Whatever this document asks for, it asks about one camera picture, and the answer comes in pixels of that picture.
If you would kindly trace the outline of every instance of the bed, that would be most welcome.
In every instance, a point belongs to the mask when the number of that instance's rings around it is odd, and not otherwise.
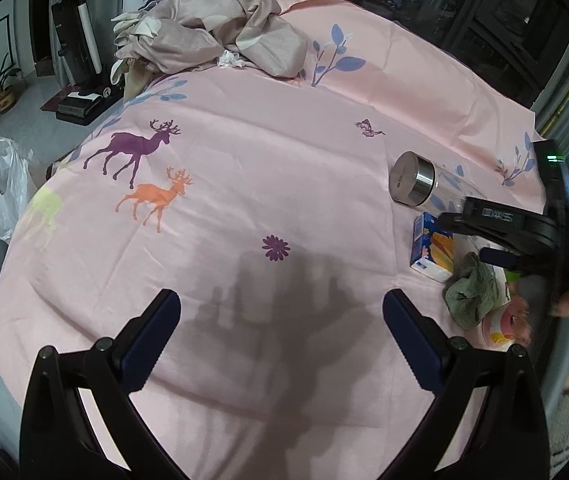
[[[531,111],[394,23],[342,0],[278,2],[308,39],[296,78],[162,78],[36,194],[0,275],[0,375],[21,404],[38,349],[88,348],[171,288],[182,320],[132,400],[187,475],[373,479],[432,400],[383,295],[400,287],[461,333],[442,285],[408,267],[417,212],[392,202],[389,168],[411,150],[539,212],[539,137]]]

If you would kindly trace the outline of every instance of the tissue pack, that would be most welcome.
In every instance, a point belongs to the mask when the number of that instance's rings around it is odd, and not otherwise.
[[[438,229],[438,219],[422,213],[413,223],[411,268],[443,283],[453,275],[453,233]]]

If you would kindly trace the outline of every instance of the bolt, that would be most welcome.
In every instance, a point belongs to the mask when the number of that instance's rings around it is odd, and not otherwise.
[[[42,359],[46,359],[47,357],[50,357],[52,354],[53,354],[53,347],[51,345],[47,345],[40,350],[40,353],[38,355]]]
[[[110,337],[103,337],[96,341],[96,348],[101,352],[108,350],[113,345],[114,340]]]
[[[449,341],[456,350],[465,350],[469,346],[467,340],[460,336],[452,337]]]
[[[511,346],[511,351],[517,355],[517,357],[524,357],[526,355],[526,348],[522,345],[515,344]]]

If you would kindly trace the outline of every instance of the silver bottle cap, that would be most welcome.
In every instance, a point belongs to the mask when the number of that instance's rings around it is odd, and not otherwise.
[[[419,206],[429,198],[434,183],[433,164],[414,152],[400,155],[389,173],[391,198],[411,207]]]

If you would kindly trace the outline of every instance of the butterfly print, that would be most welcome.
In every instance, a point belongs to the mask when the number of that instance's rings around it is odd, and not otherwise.
[[[364,137],[375,137],[376,135],[379,135],[379,134],[386,135],[382,131],[374,132],[373,128],[371,127],[371,123],[369,122],[368,119],[365,119],[360,123],[356,123],[355,126],[357,126],[358,128],[360,128],[362,130],[362,135]]]

